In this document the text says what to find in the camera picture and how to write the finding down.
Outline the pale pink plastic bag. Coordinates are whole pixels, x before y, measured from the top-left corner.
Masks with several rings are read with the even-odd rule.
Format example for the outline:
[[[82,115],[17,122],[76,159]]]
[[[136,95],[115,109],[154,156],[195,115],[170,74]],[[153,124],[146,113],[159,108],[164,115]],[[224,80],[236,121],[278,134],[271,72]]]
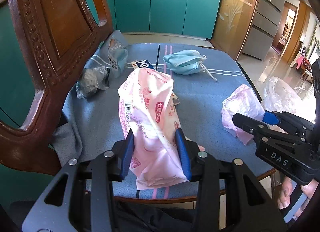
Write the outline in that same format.
[[[223,127],[233,136],[247,145],[253,135],[244,132],[233,124],[232,118],[236,113],[262,121],[265,110],[259,102],[252,88],[241,84],[233,93],[222,102],[221,116]]]

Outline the pink printed plastic bag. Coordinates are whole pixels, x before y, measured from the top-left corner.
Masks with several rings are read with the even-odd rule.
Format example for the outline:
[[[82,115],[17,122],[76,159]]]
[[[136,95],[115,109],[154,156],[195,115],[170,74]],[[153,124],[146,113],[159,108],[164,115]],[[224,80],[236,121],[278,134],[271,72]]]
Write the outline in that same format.
[[[119,119],[135,148],[130,170],[138,190],[164,188],[187,181],[175,142],[180,120],[171,94],[174,80],[150,68],[133,70],[118,89]]]

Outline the blue surgical face mask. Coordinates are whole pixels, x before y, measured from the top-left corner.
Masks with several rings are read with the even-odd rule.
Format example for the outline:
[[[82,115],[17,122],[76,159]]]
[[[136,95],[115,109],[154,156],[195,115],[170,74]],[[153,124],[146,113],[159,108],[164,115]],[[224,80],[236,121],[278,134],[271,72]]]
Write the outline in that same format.
[[[183,50],[163,57],[167,68],[174,73],[179,75],[193,75],[205,72],[211,79],[217,81],[204,65],[206,59],[207,57],[201,55],[197,50]]]

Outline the clear plastic bin liner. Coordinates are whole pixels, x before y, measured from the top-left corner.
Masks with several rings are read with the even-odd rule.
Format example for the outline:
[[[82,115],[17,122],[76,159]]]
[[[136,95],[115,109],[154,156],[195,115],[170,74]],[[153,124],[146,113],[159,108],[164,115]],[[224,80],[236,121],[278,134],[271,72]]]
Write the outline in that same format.
[[[292,88],[278,77],[271,77],[265,85],[262,106],[268,111],[286,111],[312,123],[316,119],[316,99],[313,86]]]

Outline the blue striped table cloth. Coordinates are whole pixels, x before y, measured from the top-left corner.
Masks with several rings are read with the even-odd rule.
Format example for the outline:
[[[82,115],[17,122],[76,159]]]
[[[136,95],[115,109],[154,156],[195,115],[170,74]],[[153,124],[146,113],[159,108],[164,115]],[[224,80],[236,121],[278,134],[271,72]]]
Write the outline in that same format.
[[[174,134],[184,134],[217,159],[240,158],[256,176],[271,166],[255,155],[255,144],[243,144],[222,123],[222,103],[237,88],[249,83],[229,55],[199,48],[208,72],[178,75],[163,56],[183,45],[137,44],[129,47],[128,61],[148,59],[153,69],[135,70],[130,64],[110,80],[107,90],[78,98],[71,89],[63,106],[66,123],[52,139],[61,164],[81,162],[110,150],[116,141],[135,135],[135,153],[125,181],[114,183],[114,193],[125,198],[165,199],[195,196],[197,185],[185,178]]]

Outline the grey crumpled plastic wrapper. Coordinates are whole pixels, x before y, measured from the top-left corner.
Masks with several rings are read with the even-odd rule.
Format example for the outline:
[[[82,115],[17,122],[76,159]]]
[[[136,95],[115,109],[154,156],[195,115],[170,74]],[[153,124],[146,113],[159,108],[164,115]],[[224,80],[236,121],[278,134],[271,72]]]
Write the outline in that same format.
[[[76,96],[78,99],[89,97],[97,90],[109,88],[110,69],[106,66],[97,68],[84,68],[80,78],[76,82]]]

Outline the clear blue plastic wrapper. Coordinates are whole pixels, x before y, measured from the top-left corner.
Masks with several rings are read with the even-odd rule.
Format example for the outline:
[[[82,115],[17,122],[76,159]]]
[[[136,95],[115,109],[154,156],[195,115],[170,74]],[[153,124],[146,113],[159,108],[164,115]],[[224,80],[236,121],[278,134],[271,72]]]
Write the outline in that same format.
[[[114,78],[118,78],[124,71],[129,56],[128,46],[120,30],[115,30],[100,47],[99,55],[108,62]]]

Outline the silver refrigerator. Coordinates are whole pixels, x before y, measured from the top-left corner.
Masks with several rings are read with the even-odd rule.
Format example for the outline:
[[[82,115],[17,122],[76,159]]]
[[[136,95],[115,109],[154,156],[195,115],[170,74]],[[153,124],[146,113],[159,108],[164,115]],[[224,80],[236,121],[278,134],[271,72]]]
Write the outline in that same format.
[[[258,0],[247,42],[242,50],[246,55],[263,60],[276,36],[285,0]]]

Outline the wooden glass sliding door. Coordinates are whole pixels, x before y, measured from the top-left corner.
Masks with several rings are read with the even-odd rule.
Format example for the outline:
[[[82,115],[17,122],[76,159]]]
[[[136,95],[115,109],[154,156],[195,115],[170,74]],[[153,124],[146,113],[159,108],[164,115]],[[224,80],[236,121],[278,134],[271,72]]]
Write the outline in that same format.
[[[220,0],[213,46],[237,60],[247,41],[258,0]]]

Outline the brown wooden chair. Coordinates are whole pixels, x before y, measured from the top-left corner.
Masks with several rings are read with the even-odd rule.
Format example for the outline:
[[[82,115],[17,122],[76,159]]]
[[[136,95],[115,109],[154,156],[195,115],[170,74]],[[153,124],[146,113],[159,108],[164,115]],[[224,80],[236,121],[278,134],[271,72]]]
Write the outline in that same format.
[[[107,0],[8,0],[22,55],[35,88],[18,129],[1,123],[1,163],[19,171],[55,175],[61,164],[49,148],[66,96],[85,63],[113,32]]]

